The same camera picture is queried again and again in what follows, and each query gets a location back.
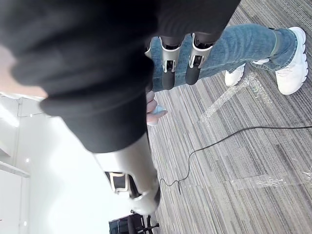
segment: shoe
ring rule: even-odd
[[[228,71],[225,72],[225,84],[226,86],[232,87],[236,85],[240,79],[242,79],[244,75],[245,65],[243,64],[240,67],[237,67],[235,71],[229,73]]]
[[[297,37],[298,45],[296,53],[287,67],[275,72],[278,89],[284,95],[297,92],[308,74],[307,55],[304,53],[306,49],[306,34],[299,27],[292,27],[290,30]]]

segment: blue jeans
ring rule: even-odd
[[[191,47],[192,38],[187,35],[180,49],[175,86],[185,84],[185,72]],[[201,68],[199,78],[210,77],[225,70],[232,72],[246,62],[266,58],[270,61],[263,65],[251,64],[268,71],[277,71],[291,62],[296,48],[297,38],[289,29],[273,30],[258,24],[230,26],[224,30],[211,49],[208,59]],[[152,57],[155,64],[153,91],[158,92],[163,90],[161,46],[158,38],[152,39]]]

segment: gray striped carpet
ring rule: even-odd
[[[310,0],[243,0],[230,24],[248,22],[302,27],[311,64]],[[309,77],[299,92],[283,96],[273,73],[251,66],[234,88],[218,74],[156,98],[169,113],[149,134],[159,177],[168,183],[186,175],[193,150],[241,128],[312,125]],[[312,233],[312,130],[250,130],[198,152],[180,190],[162,185],[154,233]]]

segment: wire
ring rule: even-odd
[[[188,164],[189,164],[188,167],[189,167],[189,169],[188,169],[188,172],[187,172],[186,176],[185,176],[184,178],[182,178],[182,179],[176,179],[176,180],[173,181],[171,184],[168,184],[164,178],[161,178],[161,179],[160,179],[160,182],[159,182],[159,185],[161,185],[161,182],[164,182],[166,186],[171,187],[171,186],[173,186],[175,183],[177,183],[179,193],[181,194],[180,182],[186,180],[186,179],[189,177],[190,172],[191,172],[191,167],[190,167],[191,156],[192,156],[193,154],[195,154],[196,152],[198,152],[198,151],[206,150],[206,149],[208,149],[208,148],[210,148],[210,147],[213,147],[214,145],[217,145],[217,144],[219,144],[219,143],[225,141],[226,139],[229,139],[229,138],[235,136],[235,135],[238,134],[238,133],[241,133],[241,132],[244,132],[244,131],[247,131],[247,130],[251,130],[251,129],[277,129],[277,130],[285,129],[285,130],[300,130],[300,129],[310,129],[310,128],[312,128],[312,126],[305,126],[305,127],[265,127],[265,126],[257,126],[257,127],[243,128],[243,129],[241,129],[241,130],[238,130],[238,131],[236,131],[236,132],[234,132],[234,133],[228,135],[227,137],[221,139],[220,141],[217,141],[217,142],[215,142],[215,143],[213,143],[213,144],[211,144],[211,145],[208,145],[208,146],[206,146],[206,147],[204,147],[204,148],[201,148],[201,149],[198,149],[198,150],[195,150],[195,151],[191,152],[191,154],[189,155],[189,159],[188,159]]]
[[[42,113],[30,114],[30,115],[27,115],[27,116],[18,116],[18,118],[32,117],[32,116],[42,115],[42,114],[45,114],[45,113],[44,113],[44,112],[42,112]]]

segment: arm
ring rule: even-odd
[[[40,86],[45,112],[61,116],[94,153],[123,149],[146,132],[145,87],[153,63],[153,1],[1,0],[0,41],[14,77]]]

